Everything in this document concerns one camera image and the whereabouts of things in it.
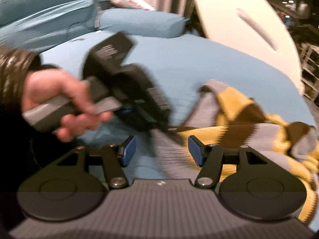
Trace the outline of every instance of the black device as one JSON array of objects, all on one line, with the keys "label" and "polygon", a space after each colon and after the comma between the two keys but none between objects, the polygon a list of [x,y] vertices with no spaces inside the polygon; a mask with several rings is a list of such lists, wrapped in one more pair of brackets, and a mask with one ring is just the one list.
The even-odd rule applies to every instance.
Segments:
[{"label": "black device", "polygon": [[[27,219],[15,239],[61,238],[260,238],[310,239],[297,217],[306,200],[302,182],[243,145],[229,150],[190,136],[188,147],[202,169],[192,184],[134,180],[121,167],[135,139],[96,152],[75,148],[22,183],[17,197]],[[219,183],[223,164],[237,172]],[[103,184],[88,174],[102,165]]]},{"label": "black device", "polygon": [[[121,66],[133,45],[118,32],[89,51],[83,79],[90,84],[95,114],[113,111],[137,131],[148,131],[154,125],[166,131],[171,112],[168,101],[141,66]],[[59,128],[63,116],[79,113],[69,98],[58,95],[25,112],[24,118],[37,131],[53,132]]]}]

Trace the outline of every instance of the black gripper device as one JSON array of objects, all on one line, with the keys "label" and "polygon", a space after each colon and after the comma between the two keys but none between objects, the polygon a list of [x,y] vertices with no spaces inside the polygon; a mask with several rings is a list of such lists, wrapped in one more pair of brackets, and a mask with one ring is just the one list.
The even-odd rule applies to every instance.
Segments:
[{"label": "black gripper device", "polygon": [[[122,167],[129,165],[136,139],[109,144],[88,152],[77,147],[40,170],[19,187],[17,198],[26,216],[42,221],[68,221],[97,208],[113,189],[129,185]],[[103,167],[106,184],[88,173],[90,165]]]},{"label": "black gripper device", "polygon": [[253,148],[204,145],[190,136],[188,149],[196,164],[202,166],[195,181],[199,188],[215,189],[223,165],[237,165],[236,173],[221,182],[218,192],[230,211],[262,222],[285,220],[300,213],[307,196],[303,183]]}]

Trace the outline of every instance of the screw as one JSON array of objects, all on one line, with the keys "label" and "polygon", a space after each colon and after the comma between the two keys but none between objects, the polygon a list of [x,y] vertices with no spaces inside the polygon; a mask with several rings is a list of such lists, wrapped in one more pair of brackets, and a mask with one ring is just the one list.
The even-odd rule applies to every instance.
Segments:
[{"label": "screw", "polygon": [[111,179],[111,185],[114,188],[123,186],[126,183],[126,180],[122,177],[115,177]]},{"label": "screw", "polygon": [[164,182],[164,181],[160,181],[160,182],[157,183],[157,185],[159,185],[159,186],[163,186],[165,184],[166,184],[166,182]]},{"label": "screw", "polygon": [[197,180],[197,184],[200,186],[209,186],[213,183],[213,180],[208,177],[201,177]]}]

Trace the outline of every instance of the gray handle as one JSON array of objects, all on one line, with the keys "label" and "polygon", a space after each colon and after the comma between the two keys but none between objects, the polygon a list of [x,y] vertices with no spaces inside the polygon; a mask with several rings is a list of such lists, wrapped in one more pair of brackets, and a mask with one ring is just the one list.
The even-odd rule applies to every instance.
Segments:
[{"label": "gray handle", "polygon": [[[87,81],[90,83],[91,99],[95,103],[95,114],[121,108],[121,103],[114,97],[110,97],[109,90],[99,79],[91,76]],[[53,132],[60,127],[63,116],[68,114],[79,115],[80,113],[71,100],[61,94],[25,112],[23,117],[37,131]]]}]

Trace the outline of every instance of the ribbed gray surface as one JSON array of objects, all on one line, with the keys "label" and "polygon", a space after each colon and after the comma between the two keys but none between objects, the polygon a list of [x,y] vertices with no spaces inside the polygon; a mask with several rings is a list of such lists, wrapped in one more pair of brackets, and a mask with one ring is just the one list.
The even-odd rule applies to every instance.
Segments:
[{"label": "ribbed gray surface", "polygon": [[188,180],[136,180],[112,191],[89,215],[62,224],[27,219],[11,235],[17,239],[245,238],[309,239],[313,232],[291,219],[261,224],[226,211],[215,193]]}]

